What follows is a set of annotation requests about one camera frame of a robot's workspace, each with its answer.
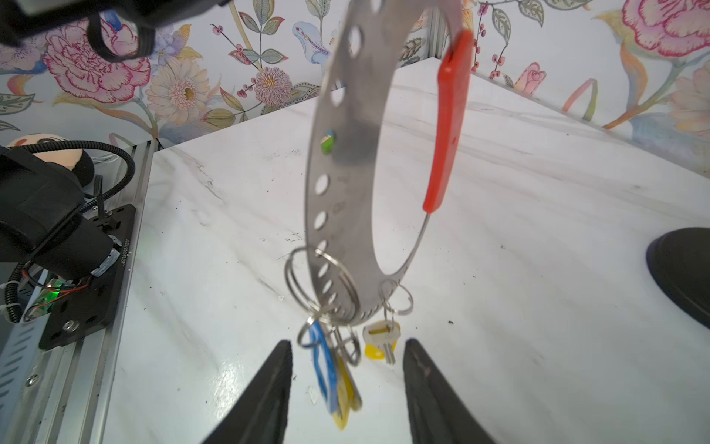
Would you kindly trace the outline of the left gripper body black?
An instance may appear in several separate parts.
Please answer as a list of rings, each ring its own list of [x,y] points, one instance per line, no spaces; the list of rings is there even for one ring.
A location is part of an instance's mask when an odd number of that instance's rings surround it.
[[[109,10],[136,25],[157,29],[227,3],[227,0],[1,0],[1,44],[17,47],[26,38]]]

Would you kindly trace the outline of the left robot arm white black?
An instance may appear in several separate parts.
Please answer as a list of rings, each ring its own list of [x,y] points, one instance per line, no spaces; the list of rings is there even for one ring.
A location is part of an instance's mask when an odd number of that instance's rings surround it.
[[[185,124],[199,118],[214,95],[207,73],[185,48],[163,63],[151,60],[162,29],[205,13],[209,1],[5,1],[1,5],[1,68],[49,71],[64,98],[118,113],[145,92],[142,103],[152,118]],[[83,277],[98,266],[71,265],[85,240],[106,257],[111,244],[96,229],[79,234],[90,208],[77,179],[40,153],[84,148],[113,151],[93,141],[51,141],[1,152],[1,257],[44,266],[69,277]]]

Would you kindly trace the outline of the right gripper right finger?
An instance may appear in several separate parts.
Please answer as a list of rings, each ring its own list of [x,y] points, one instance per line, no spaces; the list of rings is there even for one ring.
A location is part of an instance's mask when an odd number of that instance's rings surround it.
[[[475,420],[416,339],[406,342],[403,372],[410,434],[414,443],[495,441]]]

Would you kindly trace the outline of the metal keyring with red handle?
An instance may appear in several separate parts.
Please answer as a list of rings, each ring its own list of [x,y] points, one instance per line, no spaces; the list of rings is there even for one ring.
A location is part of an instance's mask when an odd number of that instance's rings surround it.
[[[306,310],[334,327],[374,316],[405,275],[384,272],[373,242],[373,188],[389,91],[405,40],[427,9],[447,22],[437,74],[435,153],[423,211],[442,205],[462,134],[473,33],[458,1],[353,1],[329,60],[312,126],[306,175],[306,253],[316,300]],[[329,94],[337,83],[338,99]]]

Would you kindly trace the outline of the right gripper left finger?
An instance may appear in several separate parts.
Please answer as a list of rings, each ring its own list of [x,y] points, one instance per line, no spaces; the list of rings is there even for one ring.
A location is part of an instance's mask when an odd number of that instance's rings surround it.
[[[288,426],[293,357],[281,340],[206,443],[281,444]]]

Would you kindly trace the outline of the blue key tag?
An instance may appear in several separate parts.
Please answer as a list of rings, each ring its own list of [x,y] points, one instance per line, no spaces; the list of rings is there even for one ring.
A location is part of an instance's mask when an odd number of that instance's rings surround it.
[[[319,322],[309,328],[309,338],[312,348],[314,371],[318,379],[319,390],[325,401],[327,412],[338,412],[338,372],[334,358],[328,347],[327,337]]]

